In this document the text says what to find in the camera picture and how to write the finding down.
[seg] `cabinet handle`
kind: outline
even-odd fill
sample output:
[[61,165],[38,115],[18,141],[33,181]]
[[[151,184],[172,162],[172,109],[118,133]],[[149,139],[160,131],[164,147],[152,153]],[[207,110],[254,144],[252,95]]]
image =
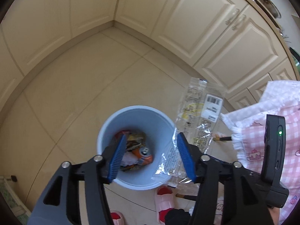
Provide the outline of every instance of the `cabinet handle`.
[[237,20],[237,22],[236,22],[236,24],[235,25],[233,25],[231,28],[232,28],[232,30],[235,30],[236,29],[236,27],[244,20],[246,18],[246,15],[245,14],[243,14],[238,20]]
[[227,25],[229,25],[229,24],[231,23],[231,21],[232,21],[233,19],[236,18],[236,16],[239,14],[239,12],[240,12],[240,10],[239,10],[238,8],[236,8],[236,9],[234,10],[232,16],[231,16],[228,20],[226,20],[225,23],[226,23]]

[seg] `checkered cloth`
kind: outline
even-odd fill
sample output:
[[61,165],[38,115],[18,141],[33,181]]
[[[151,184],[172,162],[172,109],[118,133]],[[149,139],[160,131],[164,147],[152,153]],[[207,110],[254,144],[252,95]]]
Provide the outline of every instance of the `checkered cloth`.
[[259,103],[222,114],[223,122],[232,130],[237,158],[247,169],[261,172],[264,157],[266,115],[284,116],[286,150],[281,182],[289,196],[280,210],[280,224],[288,217],[300,197],[300,82],[268,82]]

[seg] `blue gripper pad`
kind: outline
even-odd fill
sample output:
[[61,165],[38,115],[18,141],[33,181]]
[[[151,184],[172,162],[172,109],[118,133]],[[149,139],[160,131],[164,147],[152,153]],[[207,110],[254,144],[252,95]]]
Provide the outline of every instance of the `blue gripper pad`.
[[183,133],[177,135],[177,147],[187,176],[194,182],[196,180],[196,164],[191,155],[190,144]]
[[109,171],[107,179],[111,183],[118,174],[118,171],[120,170],[121,161],[123,159],[125,149],[126,149],[126,143],[127,143],[127,136],[125,134],[121,135],[119,141],[117,141],[114,145],[115,152],[113,153],[113,156],[109,162]]

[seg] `red sock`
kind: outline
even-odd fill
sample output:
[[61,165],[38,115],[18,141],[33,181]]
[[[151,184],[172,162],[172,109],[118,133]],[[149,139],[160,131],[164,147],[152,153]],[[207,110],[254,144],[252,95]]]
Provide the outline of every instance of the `red sock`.
[[118,214],[116,214],[115,212],[111,212],[110,215],[111,215],[111,217],[112,217],[113,220],[117,220],[117,219],[120,219],[120,218],[121,218],[121,217],[120,217]]
[[[161,188],[158,192],[157,192],[158,195],[163,195],[163,194],[172,194],[172,190],[168,189],[167,187],[163,187]],[[163,210],[163,211],[160,211],[159,212],[159,220],[161,220],[162,222],[165,222],[165,216],[166,214],[172,210],[174,208],[169,208],[169,209],[166,209],[166,210]]]

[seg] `pink slipper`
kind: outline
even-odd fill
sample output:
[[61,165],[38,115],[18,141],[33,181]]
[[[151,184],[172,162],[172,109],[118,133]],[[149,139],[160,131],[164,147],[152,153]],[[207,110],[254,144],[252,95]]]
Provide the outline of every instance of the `pink slipper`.
[[118,211],[110,211],[110,213],[116,213],[120,217],[119,219],[113,219],[112,220],[114,225],[125,225],[122,213],[120,213]]
[[170,208],[175,208],[175,203],[174,203],[175,199],[173,193],[158,195],[157,193],[161,188],[166,188],[166,186],[158,187],[154,193],[155,206],[156,206],[156,218],[159,224],[165,225],[165,223],[159,219],[159,212]]

